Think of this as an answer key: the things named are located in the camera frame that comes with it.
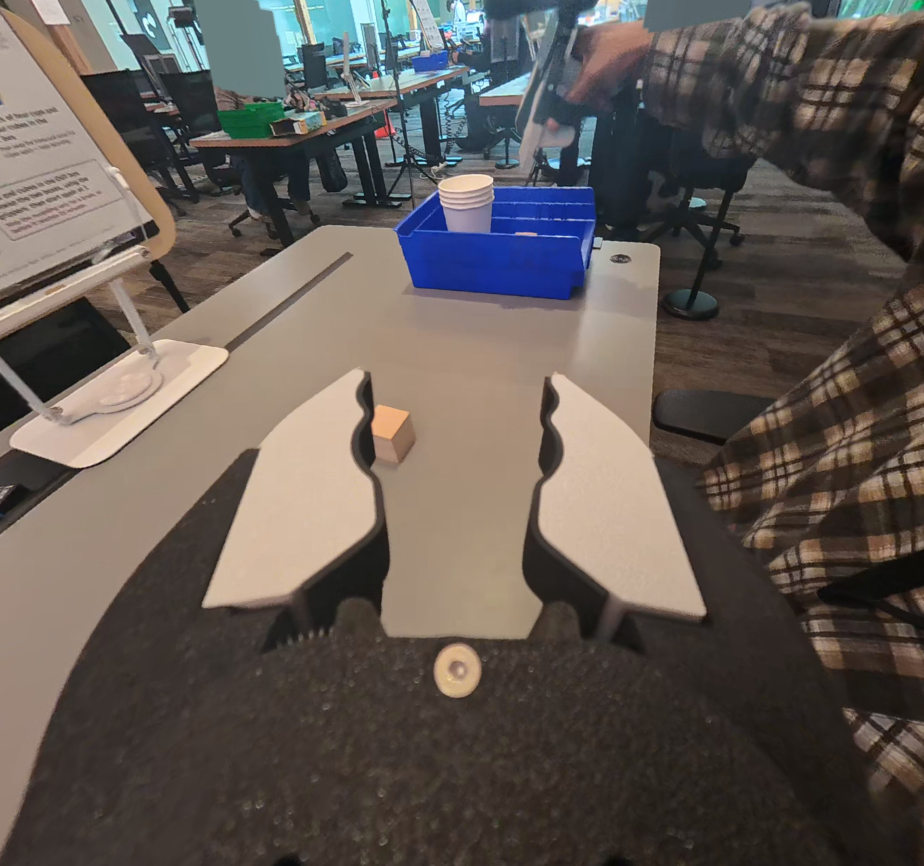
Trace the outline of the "black stanchion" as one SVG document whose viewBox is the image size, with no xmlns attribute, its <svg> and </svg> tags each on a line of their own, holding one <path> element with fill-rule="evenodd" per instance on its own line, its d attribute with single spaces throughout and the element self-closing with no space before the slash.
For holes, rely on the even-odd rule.
<svg viewBox="0 0 924 866">
<path fill-rule="evenodd" d="M 703 291 L 702 286 L 707 271 L 717 258 L 715 248 L 721 227 L 712 225 L 709 236 L 706 236 L 699 222 L 694 219 L 695 209 L 692 207 L 694 202 L 694 189 L 686 189 L 683 199 L 676 208 L 674 229 L 687 232 L 699 242 L 702 248 L 699 266 L 691 286 L 667 293 L 662 298 L 662 307 L 666 313 L 677 319 L 703 322 L 716 317 L 719 313 L 718 301 Z"/>
</svg>

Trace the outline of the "stack of green bins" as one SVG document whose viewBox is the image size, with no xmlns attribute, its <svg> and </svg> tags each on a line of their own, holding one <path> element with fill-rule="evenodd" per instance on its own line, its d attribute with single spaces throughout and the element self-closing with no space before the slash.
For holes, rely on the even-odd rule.
<svg viewBox="0 0 924 866">
<path fill-rule="evenodd" d="M 245 103 L 235 109 L 218 109 L 221 130 L 236 141 L 262 140 L 273 137 L 272 125 L 285 120 L 281 102 Z"/>
</svg>

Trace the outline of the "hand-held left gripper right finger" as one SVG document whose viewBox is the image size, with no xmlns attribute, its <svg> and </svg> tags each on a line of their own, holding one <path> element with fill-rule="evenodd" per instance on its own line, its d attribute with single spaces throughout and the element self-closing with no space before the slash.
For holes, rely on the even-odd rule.
<svg viewBox="0 0 924 866">
<path fill-rule="evenodd" d="M 523 547 L 526 584 L 580 625 L 630 614 L 699 624 L 707 617 L 661 475 L 647 444 L 561 373 L 545 378 L 540 478 Z"/>
</svg>

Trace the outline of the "wooden background desk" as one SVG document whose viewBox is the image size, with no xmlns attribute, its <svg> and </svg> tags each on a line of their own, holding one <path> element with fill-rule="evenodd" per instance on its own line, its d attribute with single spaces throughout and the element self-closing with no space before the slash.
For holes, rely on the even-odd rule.
<svg viewBox="0 0 924 866">
<path fill-rule="evenodd" d="M 289 247 L 295 238 L 283 210 L 283 203 L 275 192 L 274 180 L 268 160 L 273 153 L 285 150 L 302 150 L 306 159 L 334 151 L 348 144 L 352 148 L 359 179 L 362 199 L 347 199 L 345 205 L 358 208 L 389 208 L 401 206 L 401 202 L 389 195 L 385 184 L 378 146 L 374 131 L 378 128 L 387 110 L 396 104 L 394 99 L 372 100 L 359 107 L 346 110 L 344 116 L 336 116 L 326 125 L 306 136 L 292 136 L 262 140 L 236 141 L 223 131 L 209 133 L 191 140 L 191 147 L 199 151 L 214 150 L 231 155 L 244 155 L 251 161 L 255 179 L 271 216 L 271 229 L 281 248 Z"/>
<path fill-rule="evenodd" d="M 511 170 L 518 167 L 518 160 L 511 155 L 511 146 L 521 143 L 521 133 L 516 114 L 522 105 L 529 73 L 524 73 L 503 84 L 491 87 L 479 96 L 479 107 L 485 112 L 489 140 L 483 149 L 483 158 L 490 158 L 491 151 L 498 144 L 503 146 L 503 158 L 495 163 L 497 170 Z"/>
</svg>

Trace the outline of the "blue plastic bin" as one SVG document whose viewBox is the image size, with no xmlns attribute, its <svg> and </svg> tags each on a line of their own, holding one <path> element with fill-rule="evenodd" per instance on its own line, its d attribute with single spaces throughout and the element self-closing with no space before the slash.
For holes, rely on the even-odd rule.
<svg viewBox="0 0 924 866">
<path fill-rule="evenodd" d="M 596 227 L 593 190 L 501 187 L 494 196 L 488 234 L 448 232 L 436 193 L 401 221 L 395 231 L 413 286 L 557 300 L 581 290 Z"/>
</svg>

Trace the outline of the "person's right hand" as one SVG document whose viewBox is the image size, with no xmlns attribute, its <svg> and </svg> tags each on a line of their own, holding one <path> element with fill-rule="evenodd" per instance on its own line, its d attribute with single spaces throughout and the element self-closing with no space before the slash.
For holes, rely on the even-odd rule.
<svg viewBox="0 0 924 866">
<path fill-rule="evenodd" d="M 653 33 L 640 19 L 578 28 L 572 54 L 579 71 L 565 100 L 604 109 L 624 84 L 637 83 L 652 42 Z"/>
</svg>

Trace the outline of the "white tablet stand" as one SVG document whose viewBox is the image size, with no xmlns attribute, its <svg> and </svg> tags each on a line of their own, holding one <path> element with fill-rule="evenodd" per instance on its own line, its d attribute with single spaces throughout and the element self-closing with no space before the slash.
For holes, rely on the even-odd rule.
<svg viewBox="0 0 924 866">
<path fill-rule="evenodd" d="M 45 231 L 67 230 L 67 222 L 73 217 L 91 216 L 103 220 L 104 239 L 108 239 L 110 232 L 116 228 L 109 220 L 118 217 L 118 214 L 107 208 L 119 202 L 139 207 L 139 228 L 144 228 L 148 221 L 156 222 L 158 228 L 154 237 L 145 237 L 140 243 L 113 256 L 94 260 L 89 267 L 35 289 L 2 307 L 2 337 L 8 337 L 105 284 L 132 324 L 136 344 L 128 357 L 107 367 L 81 389 L 62 398 L 57 405 L 40 400 L 17 372 L 2 361 L 2 378 L 24 399 L 33 414 L 29 421 L 19 425 L 2 442 L 2 453 L 17 451 L 65 467 L 92 467 L 117 453 L 221 367 L 228 359 L 228 352 L 195 343 L 153 340 L 124 287 L 123 276 L 127 272 L 158 262 L 171 251 L 176 241 L 175 219 L 145 175 L 127 178 L 118 168 L 95 158 L 74 163 L 59 162 L 46 170 L 41 168 L 44 165 L 44 161 L 33 163 L 2 159 L 2 193 L 23 190 L 28 195 L 25 200 L 2 198 L 2 208 L 36 200 L 38 193 L 45 189 L 46 180 L 52 181 L 50 190 L 53 192 L 69 190 L 72 180 L 77 181 L 76 188 L 81 190 L 85 167 L 90 169 L 90 192 L 101 191 L 103 197 L 48 199 L 48 204 L 54 207 L 88 204 L 90 210 L 53 211 L 52 216 L 60 216 L 61 222 L 24 225 L 25 230 L 36 232 L 38 236 L 12 236 L 16 225 L 3 224 L 2 255 L 28 260 L 16 264 L 3 261 L 3 281 L 11 279 L 10 271 L 18 271 L 19 268 L 31 270 L 41 264 L 36 249 L 7 250 L 7 245 L 17 241 L 44 244 L 48 241 L 43 236 Z"/>
</svg>

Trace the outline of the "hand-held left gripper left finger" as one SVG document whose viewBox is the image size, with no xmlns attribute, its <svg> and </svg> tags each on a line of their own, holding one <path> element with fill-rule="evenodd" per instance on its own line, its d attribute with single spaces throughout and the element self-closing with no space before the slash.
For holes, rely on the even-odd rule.
<svg viewBox="0 0 924 866">
<path fill-rule="evenodd" d="M 355 368 L 264 437 L 203 609 L 289 604 L 385 529 L 373 410 L 372 377 Z"/>
</svg>

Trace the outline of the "black office chair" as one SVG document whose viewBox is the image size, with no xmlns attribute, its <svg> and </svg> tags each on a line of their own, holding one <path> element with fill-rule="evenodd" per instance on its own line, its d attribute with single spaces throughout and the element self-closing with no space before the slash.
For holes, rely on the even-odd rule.
<svg viewBox="0 0 924 866">
<path fill-rule="evenodd" d="M 722 233 L 728 232 L 732 247 L 745 240 L 727 216 L 753 164 L 745 157 L 712 157 L 697 134 L 660 125 L 643 110 L 616 115 L 593 147 L 598 225 L 618 241 L 654 243 L 686 233 L 707 251 L 708 270 L 716 270 Z"/>
</svg>

